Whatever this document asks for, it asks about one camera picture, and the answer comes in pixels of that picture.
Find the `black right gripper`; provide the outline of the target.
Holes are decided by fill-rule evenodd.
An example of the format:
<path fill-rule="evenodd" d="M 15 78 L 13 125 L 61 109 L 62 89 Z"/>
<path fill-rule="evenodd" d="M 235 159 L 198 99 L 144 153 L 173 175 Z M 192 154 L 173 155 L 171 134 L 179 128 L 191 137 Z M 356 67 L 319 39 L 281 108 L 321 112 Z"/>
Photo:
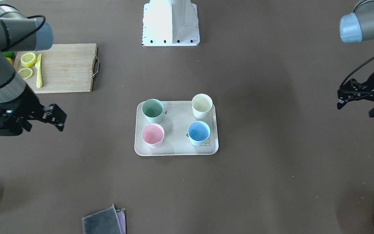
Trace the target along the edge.
<path fill-rule="evenodd" d="M 30 132 L 32 128 L 32 124 L 28 120 L 39 120 L 40 118 L 41 122 L 54 125 L 60 132 L 64 130 L 67 114 L 57 104 L 53 103 L 46 107 L 41 105 L 29 85 L 25 85 L 24 91 L 17 98 L 0 103 L 0 105 L 3 108 L 13 108 L 17 122 L 27 132 Z"/>

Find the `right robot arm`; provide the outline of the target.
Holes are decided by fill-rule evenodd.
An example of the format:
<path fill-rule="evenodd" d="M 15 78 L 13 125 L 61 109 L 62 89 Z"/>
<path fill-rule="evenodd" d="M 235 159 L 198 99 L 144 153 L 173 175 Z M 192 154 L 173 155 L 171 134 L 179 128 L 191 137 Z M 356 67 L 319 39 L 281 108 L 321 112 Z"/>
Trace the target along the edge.
<path fill-rule="evenodd" d="M 56 104 L 47 107 L 6 60 L 3 52 L 42 51 L 53 45 L 53 32 L 43 15 L 25 16 L 0 0 L 0 136 L 30 131 L 30 120 L 63 131 L 67 114 Z"/>

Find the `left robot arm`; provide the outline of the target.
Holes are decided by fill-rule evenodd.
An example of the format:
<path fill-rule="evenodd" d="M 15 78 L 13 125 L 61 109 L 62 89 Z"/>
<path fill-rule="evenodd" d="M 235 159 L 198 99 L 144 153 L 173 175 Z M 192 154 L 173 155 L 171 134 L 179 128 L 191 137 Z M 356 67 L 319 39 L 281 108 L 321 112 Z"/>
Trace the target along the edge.
<path fill-rule="evenodd" d="M 359 43 L 374 39 L 374 0 L 358 1 L 352 13 L 341 18 L 340 37 L 344 43 Z M 352 79 L 352 75 L 353 72 L 343 80 L 337 91 L 339 110 L 353 101 L 374 102 L 374 72 L 363 83 Z M 368 115 L 374 117 L 374 108 L 368 112 Z"/>

